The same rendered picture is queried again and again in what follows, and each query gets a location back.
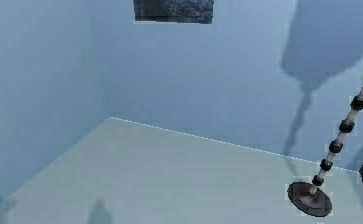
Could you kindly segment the black and white floor lamp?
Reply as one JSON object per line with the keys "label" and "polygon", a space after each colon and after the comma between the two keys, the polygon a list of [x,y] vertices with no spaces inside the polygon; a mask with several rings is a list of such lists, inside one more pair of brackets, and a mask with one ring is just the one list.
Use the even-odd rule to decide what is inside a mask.
{"label": "black and white floor lamp", "polygon": [[326,173],[333,166],[334,157],[341,152],[345,136],[352,132],[359,111],[363,110],[363,85],[360,92],[350,103],[350,111],[338,127],[337,137],[331,141],[328,154],[320,163],[319,172],[313,176],[310,183],[292,182],[287,190],[288,198],[300,211],[314,217],[326,217],[332,211],[329,196],[320,189]]}

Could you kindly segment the dark framed wall picture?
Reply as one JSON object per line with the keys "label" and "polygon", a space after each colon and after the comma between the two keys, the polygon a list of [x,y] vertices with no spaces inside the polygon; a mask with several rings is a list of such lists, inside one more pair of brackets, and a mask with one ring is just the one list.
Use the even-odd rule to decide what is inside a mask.
{"label": "dark framed wall picture", "polygon": [[214,0],[133,0],[136,21],[211,24]]}

